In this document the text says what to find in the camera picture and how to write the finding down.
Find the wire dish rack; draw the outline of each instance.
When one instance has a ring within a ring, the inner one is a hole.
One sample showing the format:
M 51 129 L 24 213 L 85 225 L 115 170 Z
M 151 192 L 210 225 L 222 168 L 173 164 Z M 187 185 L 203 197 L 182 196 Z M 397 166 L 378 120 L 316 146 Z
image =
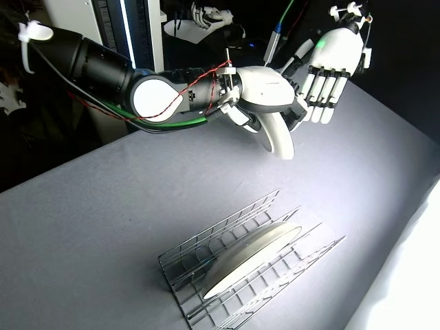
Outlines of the wire dish rack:
M 268 264 L 222 294 L 203 299 L 203 279 L 218 255 L 259 226 L 288 221 L 300 209 L 273 220 L 268 211 L 279 192 L 271 192 L 159 256 L 166 281 L 190 329 L 238 329 L 345 238 L 335 236 L 323 223 L 295 221 L 302 232 Z

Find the white robotic hand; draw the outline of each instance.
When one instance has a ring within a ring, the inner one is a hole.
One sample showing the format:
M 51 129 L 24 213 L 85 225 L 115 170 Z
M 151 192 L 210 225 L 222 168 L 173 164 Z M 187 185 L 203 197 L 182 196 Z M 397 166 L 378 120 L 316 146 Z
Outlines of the white robotic hand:
M 373 17 L 365 17 L 361 6 L 350 3 L 347 8 L 332 7 L 330 14 L 338 22 L 339 12 L 346 11 L 341 19 L 341 27 L 327 32 L 316 43 L 309 61 L 309 72 L 299 93 L 308 104 L 303 120 L 328 124 L 344 90 L 347 80 L 354 75 L 362 54 L 363 68 L 370 65 L 371 49 L 360 36 L 364 23 L 371 24 Z
M 217 30 L 232 23 L 232 14 L 229 10 L 218 10 L 214 7 L 197 7 L 191 5 L 193 21 L 203 29 Z

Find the robotic arm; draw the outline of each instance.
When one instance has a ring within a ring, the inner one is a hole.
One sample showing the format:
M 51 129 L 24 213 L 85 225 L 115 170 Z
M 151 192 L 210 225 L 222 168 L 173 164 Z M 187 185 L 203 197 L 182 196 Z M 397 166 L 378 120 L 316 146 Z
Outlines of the robotic arm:
M 49 65 L 81 98 L 137 128 L 149 133 L 176 131 L 227 115 L 236 125 L 262 133 L 268 151 L 291 159 L 294 145 L 289 132 L 310 119 L 328 123 L 347 79 L 360 62 L 364 67 L 369 64 L 370 53 L 359 31 L 372 17 L 355 3 L 341 19 L 340 11 L 331 9 L 339 22 L 336 29 L 316 45 L 307 41 L 278 71 L 266 66 L 235 68 L 226 50 L 226 62 L 207 72 L 189 68 L 156 74 L 133 69 L 129 59 L 80 34 L 36 21 L 20 24 L 19 40 L 26 71 Z M 298 93 L 298 85 L 282 74 L 313 47 L 309 74 Z M 199 117 L 176 122 L 180 113 Z

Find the red wire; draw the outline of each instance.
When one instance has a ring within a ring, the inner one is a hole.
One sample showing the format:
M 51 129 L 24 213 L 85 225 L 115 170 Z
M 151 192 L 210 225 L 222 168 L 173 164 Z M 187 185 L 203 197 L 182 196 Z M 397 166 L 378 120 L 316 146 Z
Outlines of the red wire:
M 300 14 L 298 15 L 298 17 L 296 18 L 296 20 L 294 21 L 294 24 L 291 26 L 290 30 L 287 33 L 286 38 L 289 38 L 290 32 L 294 29 L 295 25 L 299 22 L 301 16 L 303 15 L 303 12 L 307 6 L 307 4 L 309 3 L 309 0 L 307 0 L 304 4 L 304 6 L 302 7 L 302 10 L 300 11 Z
M 171 105 L 173 105 L 174 101 L 176 101 L 179 96 L 182 96 L 183 94 L 186 93 L 186 91 L 188 91 L 192 86 L 194 86 L 195 84 L 197 84 L 199 82 L 200 79 L 206 77 L 208 74 L 213 74 L 214 75 L 214 82 L 212 84 L 212 90 L 211 90 L 211 102 L 210 102 L 210 108 L 212 106 L 212 101 L 214 99 L 214 88 L 215 88 L 215 72 L 220 69 L 221 67 L 224 67 L 225 65 L 227 65 L 228 63 L 231 63 L 231 60 L 226 60 L 225 62 L 223 62 L 220 65 L 217 65 L 215 68 L 208 70 L 207 72 L 205 72 L 204 74 L 201 74 L 200 76 L 198 76 L 192 83 L 190 83 L 185 89 L 183 89 L 182 91 L 180 91 L 177 96 L 175 97 L 175 99 L 173 101 L 171 101 L 171 103 L 159 114 L 157 115 L 150 115 L 149 117 L 132 117 L 132 118 L 125 118 L 125 117 L 120 117 L 117 115 L 113 115 L 112 113 L 108 113 L 104 110 L 102 110 L 101 108 L 93 105 L 93 104 L 89 104 L 88 102 L 81 100 L 79 98 L 77 98 L 71 91 L 67 91 L 67 93 L 69 94 L 69 96 L 71 98 L 73 98 L 74 100 L 79 101 L 79 103 L 81 103 L 82 105 L 85 105 L 87 107 L 91 107 L 93 109 L 96 109 L 108 116 L 111 116 L 113 118 L 119 119 L 119 120 L 125 120 L 125 121 L 132 121 L 132 120 L 138 120 L 138 119 L 149 119 L 149 118 L 156 118 L 159 117 L 160 115 L 162 115 L 166 110 L 168 110 L 169 107 L 171 107 Z

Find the light strip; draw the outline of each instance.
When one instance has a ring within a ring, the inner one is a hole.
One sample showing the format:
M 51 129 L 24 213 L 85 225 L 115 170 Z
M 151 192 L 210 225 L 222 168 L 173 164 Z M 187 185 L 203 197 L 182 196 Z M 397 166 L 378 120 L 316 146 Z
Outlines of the light strip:
M 127 19 L 127 11 L 125 10 L 125 0 L 119 0 L 119 1 L 121 3 L 122 20 L 124 21 L 126 41 L 129 44 L 129 53 L 130 53 L 131 65 L 135 69 L 136 68 L 135 54 L 133 53 L 133 46 L 131 45 L 131 35 L 130 35 L 130 28 L 129 28 L 129 20 Z

